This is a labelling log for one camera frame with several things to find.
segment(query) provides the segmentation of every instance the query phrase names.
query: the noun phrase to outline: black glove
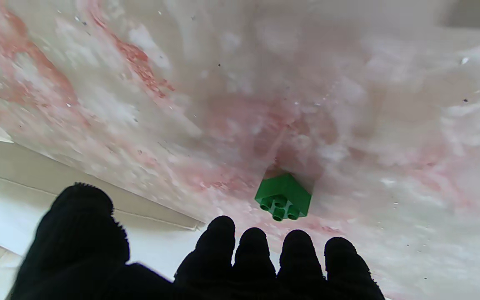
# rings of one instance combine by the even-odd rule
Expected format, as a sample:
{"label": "black glove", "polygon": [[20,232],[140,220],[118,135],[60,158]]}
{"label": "black glove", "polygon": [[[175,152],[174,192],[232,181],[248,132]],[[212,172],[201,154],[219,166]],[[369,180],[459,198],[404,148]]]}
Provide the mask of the black glove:
{"label": "black glove", "polygon": [[244,232],[231,265],[234,247],[233,220],[215,218],[179,266],[174,284],[221,299],[384,299],[366,262],[342,237],[325,245],[328,280],[309,235],[302,230],[293,230],[284,239],[277,276],[261,229]]}

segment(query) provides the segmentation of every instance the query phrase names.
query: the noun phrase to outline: red stain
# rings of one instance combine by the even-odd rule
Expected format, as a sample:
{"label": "red stain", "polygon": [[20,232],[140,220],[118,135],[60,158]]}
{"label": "red stain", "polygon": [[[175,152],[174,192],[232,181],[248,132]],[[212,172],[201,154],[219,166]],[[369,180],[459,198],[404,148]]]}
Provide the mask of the red stain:
{"label": "red stain", "polygon": [[150,91],[154,96],[155,103],[163,109],[169,108],[172,106],[173,101],[168,99],[167,95],[160,89],[165,87],[171,91],[175,89],[168,83],[167,80],[158,81],[153,73],[153,70],[149,66],[149,57],[137,46],[123,42],[116,36],[106,25],[103,20],[103,13],[101,11],[100,0],[89,0],[87,5],[88,13],[91,18],[94,20],[94,23],[99,26],[108,36],[110,36],[116,48],[120,50],[120,53],[127,59],[128,64],[132,72],[135,72],[140,78],[142,83],[145,85],[148,91]]}
{"label": "red stain", "polygon": [[456,208],[470,208],[461,188],[453,180],[452,166],[456,163],[443,145],[426,145],[407,172],[421,184],[438,192],[442,198],[451,200]]}
{"label": "red stain", "polygon": [[[9,11],[0,0],[0,15],[5,20],[0,23],[0,69],[7,88],[0,90],[0,98],[22,106],[31,105],[51,117],[56,110],[66,110],[69,121],[78,122],[84,127],[90,124],[79,112],[77,95],[68,78],[29,39],[23,21]],[[32,82],[17,75],[17,55],[23,54],[36,68],[38,78]]]}

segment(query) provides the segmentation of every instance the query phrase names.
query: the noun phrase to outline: white and red marbled board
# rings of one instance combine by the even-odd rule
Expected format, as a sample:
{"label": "white and red marbled board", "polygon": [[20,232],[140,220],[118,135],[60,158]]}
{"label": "white and red marbled board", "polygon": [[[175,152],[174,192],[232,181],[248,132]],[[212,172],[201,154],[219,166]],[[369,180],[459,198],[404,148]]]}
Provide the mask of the white and red marbled board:
{"label": "white and red marbled board", "polygon": [[[292,228],[318,249],[345,236],[393,300],[480,299],[480,28],[450,26],[465,2],[0,0],[0,128],[274,250]],[[253,196],[286,171],[312,204],[277,223]]]}

